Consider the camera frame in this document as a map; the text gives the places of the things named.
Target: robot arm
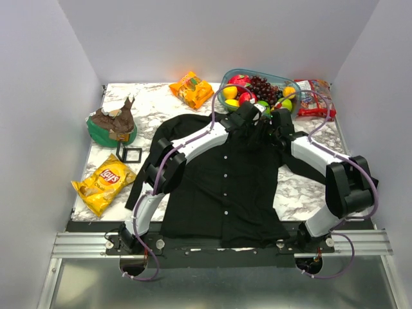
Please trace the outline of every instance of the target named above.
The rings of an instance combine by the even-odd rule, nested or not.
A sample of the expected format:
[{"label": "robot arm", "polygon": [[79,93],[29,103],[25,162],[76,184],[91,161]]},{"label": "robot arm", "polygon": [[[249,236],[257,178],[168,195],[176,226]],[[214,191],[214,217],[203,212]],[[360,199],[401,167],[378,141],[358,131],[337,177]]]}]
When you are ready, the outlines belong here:
[{"label": "robot arm", "polygon": [[[142,168],[145,171],[145,182],[138,199],[140,204],[136,213],[139,236],[149,230],[151,218],[162,198],[179,185],[185,165],[210,148],[224,144],[230,132],[244,125],[250,125],[253,120],[261,116],[265,108],[246,102],[236,112],[216,122],[212,129],[208,126],[179,140],[158,141]],[[363,211],[373,205],[373,195],[365,179],[352,170],[346,162],[311,144],[306,133],[296,133],[287,109],[278,109],[272,113],[268,135],[280,151],[306,162],[319,171],[326,180],[326,205],[299,228],[298,242],[302,248],[314,239],[329,234],[329,230],[350,213]],[[165,161],[156,192],[153,192],[162,160],[170,150],[179,145],[179,150]],[[370,174],[368,163],[364,158],[358,156],[349,159]],[[127,221],[125,224],[128,233],[132,236],[134,234],[132,221]]]}]

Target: marble countertop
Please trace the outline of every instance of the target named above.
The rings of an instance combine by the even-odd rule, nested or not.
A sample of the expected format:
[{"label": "marble countertop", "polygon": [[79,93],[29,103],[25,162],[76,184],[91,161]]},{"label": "marble countertop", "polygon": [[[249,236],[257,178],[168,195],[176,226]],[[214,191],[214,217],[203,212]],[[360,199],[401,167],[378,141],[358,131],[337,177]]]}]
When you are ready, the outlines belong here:
[{"label": "marble countertop", "polygon": [[[212,87],[216,91],[218,83]],[[169,84],[109,84],[104,97],[103,106],[123,102],[127,97],[135,97],[131,112],[137,125],[137,136],[135,141],[128,147],[141,147],[142,163],[128,164],[138,172],[149,154],[149,148],[156,128],[165,120],[184,113],[197,113],[210,115],[211,99],[197,111],[189,108],[182,101],[174,97],[169,89]],[[216,101],[215,110],[224,113],[225,108]],[[294,121],[296,131],[310,132],[323,120],[314,117],[298,118]],[[315,139],[327,145],[329,148],[343,153],[341,140],[335,122],[330,122],[318,132]],[[107,148],[91,142],[90,154],[83,173],[82,180],[90,176],[116,149]],[[133,160],[133,155],[128,155],[128,160]],[[313,216],[324,205],[324,186],[313,180],[293,174],[287,167],[279,169],[277,191],[274,199],[274,208],[279,218],[286,220],[306,220]],[[131,186],[129,185],[120,192],[111,205],[99,218],[94,215],[77,196],[71,218],[73,221],[124,221],[130,218],[131,211],[124,208],[129,196]],[[167,206],[168,195],[163,199],[156,210],[152,221],[162,221]]]}]

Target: white wall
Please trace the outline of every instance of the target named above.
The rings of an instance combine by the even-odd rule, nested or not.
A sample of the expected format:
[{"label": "white wall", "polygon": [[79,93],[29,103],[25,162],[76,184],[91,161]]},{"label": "white wall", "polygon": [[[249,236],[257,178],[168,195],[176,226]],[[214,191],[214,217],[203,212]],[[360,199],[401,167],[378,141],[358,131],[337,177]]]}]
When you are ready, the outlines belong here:
[{"label": "white wall", "polygon": [[0,308],[36,308],[101,87],[56,0],[3,3],[0,42]]},{"label": "white wall", "polygon": [[375,221],[388,230],[412,303],[412,2],[380,0],[333,84],[343,135],[380,180]]},{"label": "white wall", "polygon": [[246,67],[333,80],[378,0],[59,0],[104,82],[219,82]]}]

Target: clear plastic container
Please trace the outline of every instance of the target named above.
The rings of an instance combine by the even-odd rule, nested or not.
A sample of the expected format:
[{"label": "clear plastic container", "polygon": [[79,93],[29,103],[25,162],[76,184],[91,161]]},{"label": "clear plastic container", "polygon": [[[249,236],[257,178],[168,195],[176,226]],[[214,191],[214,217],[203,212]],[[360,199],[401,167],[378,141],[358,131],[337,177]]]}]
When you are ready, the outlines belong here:
[{"label": "clear plastic container", "polygon": [[[260,77],[265,77],[267,78],[268,82],[271,83],[273,86],[279,87],[279,89],[283,90],[284,87],[290,86],[295,88],[297,91],[299,91],[301,88],[299,87],[298,84],[296,84],[294,81],[290,79],[284,79],[283,77],[275,76],[275,75],[269,75],[265,73],[260,73],[256,71],[251,71],[251,70],[246,70],[246,69],[233,69],[230,70],[223,76],[223,79],[221,80],[220,87],[225,86],[228,81],[235,75],[248,75],[249,77],[252,77],[253,75],[258,75]],[[222,92],[219,93],[218,95],[218,100],[219,102],[225,106],[229,111],[235,111],[238,108],[235,108],[234,106],[228,105],[225,102],[225,97],[223,96]],[[292,100],[293,108],[292,108],[292,118],[295,118],[297,115],[297,112],[299,111],[300,105],[301,105],[301,94],[298,93]]]}]

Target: yellow lemon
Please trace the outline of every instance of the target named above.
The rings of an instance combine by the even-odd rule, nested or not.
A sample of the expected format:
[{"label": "yellow lemon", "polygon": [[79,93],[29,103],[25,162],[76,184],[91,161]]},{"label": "yellow lemon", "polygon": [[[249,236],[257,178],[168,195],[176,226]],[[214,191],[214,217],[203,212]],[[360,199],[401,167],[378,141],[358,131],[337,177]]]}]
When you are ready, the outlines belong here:
[{"label": "yellow lemon", "polygon": [[288,98],[280,98],[276,105],[277,108],[286,108],[288,111],[292,111],[294,108],[292,101]]},{"label": "yellow lemon", "polygon": [[221,91],[223,93],[223,96],[227,99],[234,99],[236,98],[236,95],[238,94],[238,89],[236,86],[231,86],[231,87],[226,87]]},{"label": "yellow lemon", "polygon": [[296,92],[295,88],[293,88],[293,87],[285,87],[284,90],[283,90],[283,97],[286,98],[289,94],[291,94],[291,93],[293,93],[293,92]]},{"label": "yellow lemon", "polygon": [[239,107],[239,101],[235,100],[234,98],[230,98],[230,99],[226,100],[225,102],[228,105],[231,105],[231,106],[234,106],[234,107],[237,107],[237,108]]}]

